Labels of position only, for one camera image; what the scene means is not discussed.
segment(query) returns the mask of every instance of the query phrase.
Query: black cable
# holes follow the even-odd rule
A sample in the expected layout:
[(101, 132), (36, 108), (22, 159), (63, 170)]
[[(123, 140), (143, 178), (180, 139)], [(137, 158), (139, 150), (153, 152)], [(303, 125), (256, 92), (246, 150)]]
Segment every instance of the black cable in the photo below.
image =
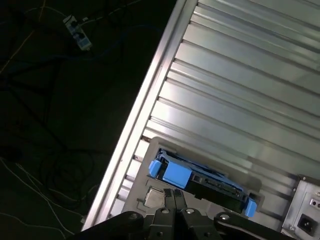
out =
[[(133, 19), (133, 14), (132, 12), (129, 10), (128, 8), (128, 3), (126, 0), (118, 0), (115, 4), (110, 5), (109, 1), (106, 0), (104, 7), (98, 11), (95, 12), (101, 12), (103, 11), (103, 18), (101, 18), (100, 20), (107, 20), (107, 22), (110, 24), (111, 28), (113, 28), (115, 31), (117, 31), (119, 34), (123, 31), (124, 27), (129, 26), (129, 24), (125, 23), (125, 18), (126, 16), (129, 14), (130, 15), (130, 20), (128, 21), (129, 23), (132, 22)], [(96, 32), (96, 30), (98, 29), (99, 25), (101, 24), (101, 21), (97, 20), (96, 23), (94, 24), (92, 31), (90, 33), (90, 39), (94, 38), (94, 34)], [(122, 42), (119, 45), (119, 57), (112, 60), (111, 62), (106, 62), (105, 60), (100, 60), (98, 61), (99, 63), (105, 65), (105, 66), (109, 66), (109, 65), (113, 65), (116, 64), (118, 62), (122, 62), (124, 55), (125, 55), (125, 44)], [(95, 57), (95, 52), (93, 49), (90, 50), (91, 56)]]
[[(73, 159), (74, 157), (80, 157), (82, 154), (68, 150), (62, 151), (54, 158), (52, 166), (44, 168), (44, 162), (48, 160), (43, 158), (38, 169), (39, 179), (53, 200), (69, 210), (76, 210), (81, 206), (83, 185), (92, 175), (95, 168), (95, 161), (89, 153), (85, 153), (89, 157), (87, 159), (91, 165), (89, 170), (87, 170), (87, 167), (82, 166), (79, 161)], [(50, 189), (55, 189), (67, 196), (73, 196), (76, 201), (66, 199)]]
[(0, 58), (0, 62), (7, 62), (10, 60), (11, 62), (17, 62), (17, 63), (26, 63), (26, 64), (38, 64), (39, 62), (34, 62), (34, 61), (27, 61), (27, 60), (19, 60), (19, 59), (10, 59), (9, 57), (5, 58)]

